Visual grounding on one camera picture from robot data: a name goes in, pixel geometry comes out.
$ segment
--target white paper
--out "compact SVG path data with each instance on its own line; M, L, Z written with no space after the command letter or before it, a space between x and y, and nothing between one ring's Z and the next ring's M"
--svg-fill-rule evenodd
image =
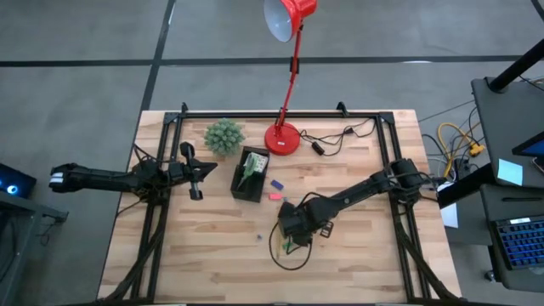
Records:
M441 191L444 188L450 187L453 183L446 182L439 186L437 191ZM442 214L442 222L444 226L458 229L459 221L457 219L457 203L451 203L448 207L440 209L440 214Z

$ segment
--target green plant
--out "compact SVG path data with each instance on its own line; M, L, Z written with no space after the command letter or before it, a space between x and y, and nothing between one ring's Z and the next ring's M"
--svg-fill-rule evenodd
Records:
M217 156L234 155L240 148L240 143L245 139L241 134L241 126L229 119L219 119L217 123L207 127L207 148Z

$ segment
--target gray floor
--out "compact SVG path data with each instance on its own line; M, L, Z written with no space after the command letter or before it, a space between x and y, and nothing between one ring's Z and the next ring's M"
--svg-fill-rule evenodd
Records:
M163 58L290 56L292 43L266 29L261 1L178 0ZM167 0L0 0L0 61L151 59ZM303 56L443 56L522 54L542 39L544 24L529 0L321 0L308 18ZM510 63L303 65L292 109L416 109L424 118L472 99L470 81ZM34 196L70 211L47 247L36 245L18 305L55 305L96 297L117 193L58 195L48 172L64 162L122 170L139 118L150 68L0 68L0 162L38 178ZM284 65L162 67L152 110L276 109ZM527 77L544 75L539 64ZM421 123L462 123L464 105ZM476 138L481 137L479 129ZM437 149L426 140L428 153ZM475 162L487 162L486 155ZM465 298L535 305L544 294L489 284L481 246L451 245Z

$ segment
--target small block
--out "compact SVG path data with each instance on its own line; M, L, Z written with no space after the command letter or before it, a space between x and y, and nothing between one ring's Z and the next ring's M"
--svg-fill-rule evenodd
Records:
M277 190L283 190L283 185L275 179L273 179L270 184L274 186Z
M269 194L270 200L281 200L282 196L281 194Z

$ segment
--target wooden table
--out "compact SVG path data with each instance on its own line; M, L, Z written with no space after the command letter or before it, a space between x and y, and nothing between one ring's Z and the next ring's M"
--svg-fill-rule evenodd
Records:
M164 111L145 111L135 143L156 153ZM395 110L394 117L403 157L428 173L428 162L413 110ZM230 183L240 156L217 158L204 145L206 127L215 119L185 119L181 139L195 146L196 158L217 162L218 167L200 184L203 201L191 201L187 184L173 189L167 232L157 282L157 303L374 303L404 302L405 291L395 242L391 211L386 195L377 195L333 220L329 239L314 236L314 250L308 264L298 271L284 271L269 257L268 238L276 222L279 201L268 194L277 192L269 182L285 185L282 194L298 204L309 191L332 195L383 169L377 133L358 139L348 135L339 154L318 156L310 143L301 140L291 156L271 156L268 177L260 203L235 200ZM246 135L244 145L264 147L264 131L270 119L236 120ZM314 136L340 133L363 120L290 119L299 129ZM373 121L356 128L371 131ZM333 152L336 147L325 147ZM133 156L132 166L137 162ZM137 201L122 196L119 209ZM437 203L419 201L415 208L423 256L434 273L457 296L460 289ZM116 221L99 297L107 296L126 275L137 258L145 204L124 212ZM284 265L299 265L307 251L287 257ZM411 275L419 292L416 268Z

